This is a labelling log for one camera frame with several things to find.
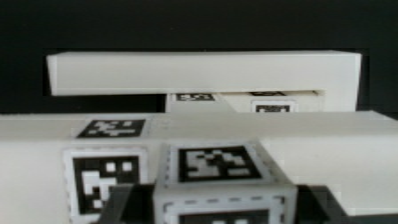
white cube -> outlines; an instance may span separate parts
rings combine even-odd
[[[154,189],[156,224],[291,224],[296,188],[255,143],[166,146]]]

dark wall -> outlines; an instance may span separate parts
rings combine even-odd
[[[398,3],[67,0],[0,3],[0,113],[154,112],[163,96],[47,96],[63,50],[342,49],[363,54],[358,109],[398,112]]]

black square pattern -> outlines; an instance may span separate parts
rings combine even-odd
[[[289,112],[289,105],[257,105],[255,112],[257,113]]]
[[[282,92],[250,92],[251,96],[285,96]]]
[[[267,224],[267,210],[180,215],[179,224]]]
[[[74,180],[79,214],[99,213],[115,184],[138,183],[138,157],[74,158]]]
[[[138,137],[145,119],[141,120],[92,120],[77,138]]]
[[[175,100],[177,101],[214,101],[214,97],[211,93],[177,93]]]
[[[179,182],[260,178],[243,146],[179,149]]]

white box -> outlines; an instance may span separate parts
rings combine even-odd
[[[360,54],[67,52],[47,56],[51,94],[251,91],[323,93],[323,111],[355,111]]]
[[[255,143],[166,146],[154,188],[157,224],[189,223],[191,216],[205,217],[204,223],[292,224],[294,200],[294,185]]]

white block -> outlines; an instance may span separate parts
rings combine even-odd
[[[189,223],[191,215],[205,216],[212,223],[244,223],[250,213],[259,223],[292,224],[296,188],[255,143],[189,142],[172,145],[161,154],[154,188],[157,224]],[[241,158],[243,165],[221,155]]]
[[[47,56],[52,95],[323,92],[355,111],[360,55],[337,51],[67,52]]]
[[[127,162],[136,170],[125,170]],[[140,146],[84,145],[63,151],[63,167],[70,222],[90,224],[99,218],[109,187],[147,183],[147,150]]]
[[[166,94],[164,112],[221,113],[232,112],[232,107],[218,93]]]
[[[323,108],[323,93],[315,91],[278,91],[259,92],[269,96],[260,96],[255,93],[221,93],[221,98],[227,101],[235,112],[321,112]]]

